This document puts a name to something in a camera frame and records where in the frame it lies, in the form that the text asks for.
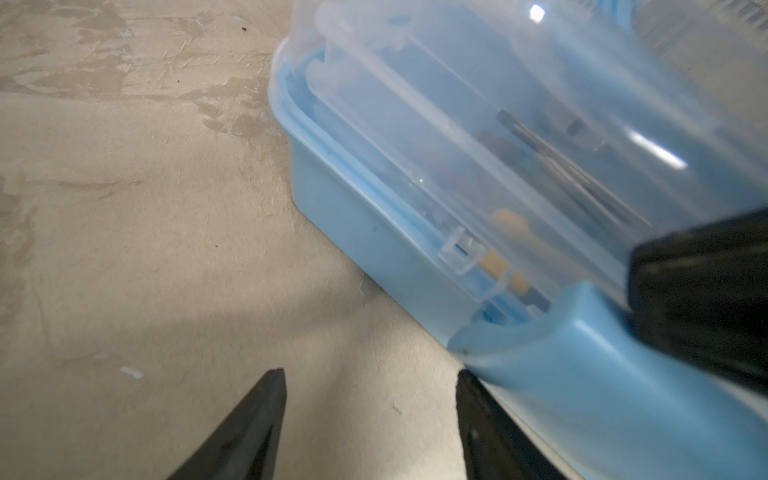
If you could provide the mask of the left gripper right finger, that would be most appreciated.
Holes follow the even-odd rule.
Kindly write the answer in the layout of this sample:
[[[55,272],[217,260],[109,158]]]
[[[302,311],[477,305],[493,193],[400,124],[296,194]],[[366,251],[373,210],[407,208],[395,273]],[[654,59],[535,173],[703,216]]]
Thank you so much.
[[[458,373],[455,399],[469,480],[565,479],[467,369]]]

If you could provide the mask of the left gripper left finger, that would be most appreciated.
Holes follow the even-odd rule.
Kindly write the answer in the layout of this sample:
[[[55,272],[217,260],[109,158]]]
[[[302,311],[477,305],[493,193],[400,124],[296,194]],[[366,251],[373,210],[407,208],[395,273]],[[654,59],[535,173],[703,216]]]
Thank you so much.
[[[273,479],[286,405],[284,370],[267,371],[169,479]]]

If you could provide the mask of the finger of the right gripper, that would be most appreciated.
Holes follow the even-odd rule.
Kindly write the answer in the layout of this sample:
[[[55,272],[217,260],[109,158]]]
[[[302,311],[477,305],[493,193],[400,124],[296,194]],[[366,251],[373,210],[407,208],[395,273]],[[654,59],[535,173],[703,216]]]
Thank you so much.
[[[641,342],[766,394],[766,210],[637,245],[627,302]]]

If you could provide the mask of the yellow black utility knife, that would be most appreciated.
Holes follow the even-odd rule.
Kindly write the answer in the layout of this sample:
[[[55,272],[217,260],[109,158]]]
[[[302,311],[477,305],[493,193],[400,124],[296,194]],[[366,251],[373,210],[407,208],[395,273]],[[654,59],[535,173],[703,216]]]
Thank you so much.
[[[523,255],[532,254],[536,244],[528,221],[508,208],[500,208],[491,215],[491,223],[500,234],[501,250],[487,247],[479,266],[493,280],[503,280],[505,289],[534,316],[546,312],[551,302],[520,270],[525,262]]]

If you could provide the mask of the light blue plastic toolbox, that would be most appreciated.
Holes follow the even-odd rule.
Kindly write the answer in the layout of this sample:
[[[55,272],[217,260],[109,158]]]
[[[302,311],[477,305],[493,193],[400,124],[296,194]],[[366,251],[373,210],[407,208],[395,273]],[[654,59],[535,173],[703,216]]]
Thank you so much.
[[[268,98],[301,213],[581,477],[766,477],[767,392],[627,302],[637,245],[767,212],[765,2],[296,1]]]

